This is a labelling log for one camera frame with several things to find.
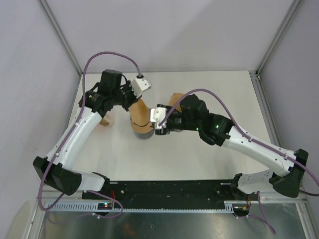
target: cylindrical object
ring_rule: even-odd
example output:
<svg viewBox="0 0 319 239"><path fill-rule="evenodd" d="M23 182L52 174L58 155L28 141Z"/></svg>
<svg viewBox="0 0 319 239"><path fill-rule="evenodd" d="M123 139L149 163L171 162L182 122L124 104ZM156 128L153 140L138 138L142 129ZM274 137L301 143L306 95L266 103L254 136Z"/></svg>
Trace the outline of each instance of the cylindrical object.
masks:
<svg viewBox="0 0 319 239"><path fill-rule="evenodd" d="M174 93L171 97L170 97L170 100L168 102L168 105L169 106L173 106L175 105L175 103L183 96L184 94L183 93ZM180 106L177 106L176 109L181 112L181 108Z"/></svg>
<svg viewBox="0 0 319 239"><path fill-rule="evenodd" d="M139 99L130 108L131 127L139 139L148 139L154 134L152 123L149 121L149 108Z"/></svg>

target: wire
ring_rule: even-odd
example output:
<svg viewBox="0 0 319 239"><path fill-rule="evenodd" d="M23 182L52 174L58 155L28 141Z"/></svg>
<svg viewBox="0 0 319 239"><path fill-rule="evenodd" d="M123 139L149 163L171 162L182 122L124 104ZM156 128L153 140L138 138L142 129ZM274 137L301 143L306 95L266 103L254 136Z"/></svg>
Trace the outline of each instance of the wire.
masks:
<svg viewBox="0 0 319 239"><path fill-rule="evenodd" d="M233 121L234 125L236 126L236 128L238 129L238 131L245 137L247 138L248 140L270 150L270 151L273 151L274 153L277 153L279 154L280 156L288 159L289 161L295 163L297 166L299 166L300 168L302 168L304 171L306 171L313 179L314 181L316 182L316 184L318 185L319 187L319 179L307 168L305 167L304 165L302 165L301 163L299 163L298 161L296 161L295 159L289 157L288 155L282 153L281 151L279 150L276 150L274 148L272 148L271 146L269 145L266 145L264 144L263 142L260 142L254 138L251 138L250 136L248 136L242 129L241 127L239 126L239 124L236 122L236 120L234 119L233 115L230 113L229 109L226 107L226 105L224 104L224 102L213 92L211 92L210 90L207 90L207 89L195 89L195 90L191 90L189 92L187 92L186 94L184 94L176 103L175 105L168 111L167 115L165 116L165 118L159 123L159 126L161 126L167 119L168 117L173 113L173 111L176 109L176 107L178 107L179 103L185 99L187 96L189 96L190 94L192 93L195 93L195 92L206 92L206 93L209 93L211 94L212 96L214 96L219 102L220 104L223 106L223 108L225 109L225 111L227 112L227 114L229 115L229 117L231 118L231 120ZM306 192L306 191L303 191L303 190L300 190L300 192L302 193L305 193L307 195L310 195L310 196L315 196L315 197L318 197L319 196L319 193L309 193L309 192Z"/></svg>
<svg viewBox="0 0 319 239"><path fill-rule="evenodd" d="M247 208L251 207L251 199L250 196L247 196Z"/></svg>
<svg viewBox="0 0 319 239"><path fill-rule="evenodd" d="M129 81L128 81L128 79L126 78L126 76L125 76L125 75L122 75L122 76L124 77L125 83L128 83Z"/></svg>
<svg viewBox="0 0 319 239"><path fill-rule="evenodd" d="M134 124L134 125L136 125L136 126L138 126L138 127L145 127L145 126L147 126L150 122L148 121L145 125L139 125L139 124L137 124L137 123L135 123L135 122L133 122L132 121L132 117L130 116L130 121L132 122L132 124Z"/></svg>
<svg viewBox="0 0 319 239"><path fill-rule="evenodd" d="M100 56L100 55L116 55L116 56L120 56L120 57L123 57L125 59L128 59L129 61L131 61L135 67L136 67L136 70L138 72L138 76L142 76L142 73L139 69L139 66L137 65L137 63L130 57L126 56L126 55L123 55L123 54L120 54L120 53L117 53L117 52L113 52L113 51L102 51L102 52L99 52L99 53L96 53L94 54L93 56L90 57L90 59L88 60L88 62L86 63L85 67L84 67L84 70L83 70L83 77L82 77L82 107L81 107L81 110L80 110L80 113L79 113L79 116L77 117L75 123L78 123L82 117L82 114L83 114L83 111L84 111L84 108L85 108L85 75L86 75L86 72L87 72L87 69L89 67L89 64L91 63L91 61L97 57L97 56ZM58 146L54 156L52 157L51 161L49 162L48 166L46 167L45 171L44 171L44 174L41 178L41 183L40 183L40 187L39 187L39 192L38 192L38 204L39 204L39 207L41 210L43 211L48 211L50 210L51 208L53 208L57 203L58 201L63 197L64 193L62 193L53 203L51 206L45 208L43 203L42 203L42 192L43 192L43 186L44 186L44 182L45 182L45 179L48 175L48 172L54 162L54 160L56 159L56 154L59 153L62 149L62 147L64 146L64 144L66 143L66 141L68 140L68 138L70 137L70 135L72 134L72 132L74 131L76 125L74 124L71 129L69 130L69 132L67 133L67 135L65 136L65 138L63 139L63 141L61 142L61 144Z"/></svg>
<svg viewBox="0 0 319 239"><path fill-rule="evenodd" d="M267 226L269 227L270 231L276 235L276 231L274 230L274 228L270 225L267 217L266 217L266 214L265 214L265 211L263 209L263 206L261 205L261 200L260 200L260 191L257 192L257 197L258 197L258 204L259 204L259 208L260 208L260 211L265 219L265 223L267 224Z"/></svg>
<svg viewBox="0 0 319 239"><path fill-rule="evenodd" d="M266 217L266 215L265 215L265 211L264 211L264 209L263 209L263 207L262 207L262 205L261 205L260 192L259 192L259 191L257 192L257 197L258 197L259 208L260 208L260 211L261 211L261 213L262 213L262 215L263 215L264 218L259 217L259 216L257 216L257 215L246 215L246 216L240 216L240 217L239 217L239 216L237 216L235 213L234 213L234 216L235 216L237 219L238 219L238 218L255 218L255 219L258 219L258 220L264 222L264 223L269 227L269 229L270 229L270 231L272 232L272 234L276 235L276 231L275 231L275 229L270 225L270 223L269 223L269 221L268 221L268 219L267 219L267 217Z"/></svg>
<svg viewBox="0 0 319 239"><path fill-rule="evenodd" d="M120 214L122 214L122 212L123 212L123 210L124 210L123 205L122 205L119 201L115 200L115 198L110 198L110 197L108 197L108 196L105 196L105 195L103 195L103 194L100 194L100 193L94 192L94 191L88 191L88 192L93 193L93 194L96 194L96 195L98 195L98 196L100 196L100 197L103 197L103 198L106 198L106 199L108 199L108 200L113 201L113 207L112 207L112 209L114 208L114 204L117 203L117 204L120 206L121 211L120 211L119 213L113 215L113 216L102 216L102 215L99 215L99 214L96 214L96 213L93 213L93 212L92 212L92 213L84 213L84 214L78 215L78 216L76 216L76 217L74 217L74 218L71 218L70 220L63 221L63 222L54 222L54 221L52 221L52 220L50 219L50 214L48 214L48 215L47 215L48 221L49 221L50 223L52 223L52 224L62 225L62 224L71 223L71 222L73 222L73 221L75 221L75 220L77 220L77 219L79 219L79 218L81 218L81 217L84 217L84 216L93 215L93 216L97 216L98 218L116 218L116 217L118 217Z"/></svg>
<svg viewBox="0 0 319 239"><path fill-rule="evenodd" d="M114 190L112 190L113 198L116 199Z"/></svg>

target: white backdrop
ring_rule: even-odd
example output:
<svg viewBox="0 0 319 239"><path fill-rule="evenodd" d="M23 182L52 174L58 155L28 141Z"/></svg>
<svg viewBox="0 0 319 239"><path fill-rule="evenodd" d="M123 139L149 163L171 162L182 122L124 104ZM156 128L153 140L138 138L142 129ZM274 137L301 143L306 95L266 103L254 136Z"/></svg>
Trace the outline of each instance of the white backdrop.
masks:
<svg viewBox="0 0 319 239"><path fill-rule="evenodd" d="M143 71L256 70L292 0L48 0L82 69L96 52ZM91 72L132 72L118 58Z"/></svg>
<svg viewBox="0 0 319 239"><path fill-rule="evenodd" d="M61 137L79 76L36 1L1 1L0 32L0 238L23 206L18 239L40 183L32 162Z"/></svg>

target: purple cable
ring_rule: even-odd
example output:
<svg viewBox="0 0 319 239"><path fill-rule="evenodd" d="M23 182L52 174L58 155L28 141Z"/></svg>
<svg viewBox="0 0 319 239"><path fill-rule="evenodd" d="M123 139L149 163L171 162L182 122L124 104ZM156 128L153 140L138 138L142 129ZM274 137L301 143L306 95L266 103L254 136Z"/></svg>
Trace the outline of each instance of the purple cable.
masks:
<svg viewBox="0 0 319 239"><path fill-rule="evenodd" d="M83 111L84 111L84 107L85 107L85 75L86 75L86 72L87 72L87 69L89 67L89 64L90 62L97 56L100 56L100 55L116 55L116 56L120 56L120 57L123 57L125 59L128 59L129 61L131 61L136 69L137 69L137 72L138 72L138 76L142 76L142 73L139 69L139 66L137 65L137 63L130 57L126 56L126 55L123 55L123 54L120 54L120 53L117 53L117 52L113 52L113 51L102 51L102 52L99 52L99 53L96 53L95 55L91 56L90 59L88 60L88 62L86 63L85 67L84 67L84 70L83 70L83 78L82 78L82 92L83 92L83 95L82 95L82 107L81 107L81 110L80 110L80 113L79 113L79 116L78 118L76 119L76 123L78 123L82 117L82 114L83 114ZM66 143L66 141L68 140L68 138L70 137L70 135L72 134L72 132L74 131L76 125L74 124L70 131L67 133L66 137L63 139L63 141L61 142L61 144L58 146L57 150L55 153L58 153L61 151L62 147L64 146L64 144ZM43 211L48 211L50 210L51 208L53 208L57 202L63 197L64 193L62 193L55 201L54 203L45 208L44 205L42 204L42 191L43 191L43 186L44 186L44 181L48 175L48 172L54 162L54 160L56 159L56 154L54 154L54 156L52 157L51 161L49 162L46 170L44 171L44 174L41 178L41 183L40 183L40 187L39 187L39 192L38 192L38 204L39 204L39 207L41 210Z"/></svg>
<svg viewBox="0 0 319 239"><path fill-rule="evenodd" d="M224 104L224 102L213 92L211 92L210 90L207 90L207 89L195 89L195 90L191 90L187 93L185 93L176 103L175 105L168 111L166 117L159 123L159 125L162 125L167 119L168 117L172 114L172 112L176 109L176 107L179 105L179 103L185 99L185 97L189 96L190 94L192 93L195 93L195 92L200 92L200 91L203 91L203 92L206 92L206 93L209 93L211 94L212 96L214 96L219 102L220 104L223 106L223 108L225 109L225 111L227 112L227 114L229 115L229 117L231 118L231 120L233 121L234 125L236 126L236 128L238 129L238 131L245 137L247 138L248 140L251 140L252 142L266 148L266 149L269 149L270 151L273 151L274 153L277 153L279 154L280 156L282 157L287 157L287 159L293 163L295 163L296 165L298 165L300 168L302 168L304 171L306 171L313 179L314 181L317 183L318 187L319 187L319 179L307 168L305 167L304 165L302 165L301 163L299 163L298 161L294 160L293 158L285 155L284 153L282 153L281 151L279 150L276 150L274 148L272 148L271 146L269 145L266 145L264 144L263 142L260 142L254 138L251 138L250 136L248 136L242 129L241 127L239 126L239 124L236 122L236 120L234 119L233 115L230 113L229 109L226 107L226 105ZM303 190L300 190L300 192L302 193L305 193L307 195L310 195L310 196L319 196L319 193L315 194L315 193L309 193L309 192L305 192Z"/></svg>
<svg viewBox="0 0 319 239"><path fill-rule="evenodd" d="M48 215L47 215L48 221L49 221L50 223L52 223L52 224L63 225L63 224L71 223L71 222L77 220L78 218L81 218L81 217L84 217L84 216L92 216L92 215L94 215L94 216L97 216L97 217L99 216L100 218L116 218L116 217L118 217L120 214L123 213L124 208L123 208L123 205L122 205L119 201L117 201L117 200L115 200L115 199L113 199L113 198L110 198L110 197L108 197L108 196L105 196L105 195L103 195L103 194L100 194L100 193L98 193L98 192L95 192L95 191L88 191L88 192L93 193L93 194L96 194L96 195L98 195L98 196L100 196L100 197L106 198L106 199L108 199L108 200L111 200L111 201L113 201L114 203L117 203L117 204L120 206L121 211L120 211L119 213L113 215L113 216L102 216L102 215L99 215L99 214L84 213L84 214L78 215L78 216L76 216L76 217L74 217L74 218L71 218L70 220L63 221L63 222L54 222L54 221L52 221L52 220L50 219L50 214L48 214Z"/></svg>
<svg viewBox="0 0 319 239"><path fill-rule="evenodd" d="M234 214L234 215L235 215L237 218L255 218L255 219L258 219L258 220L260 220L260 221L266 223L267 226L269 227L270 231L272 232L272 234L276 235L276 231L275 231L275 229L270 225L270 223L269 223L269 221L268 221L268 219L267 219L267 217L266 217L266 215L265 215L265 211L264 211L264 209L263 209L263 207L262 207L262 205L261 205L260 192L259 192L259 191L257 192L257 197L258 197L259 208L260 208L260 211L261 211L261 213L262 213L264 219L263 219L262 217L257 216L257 215L247 215L247 216L241 216L241 217L237 216L236 214Z"/></svg>

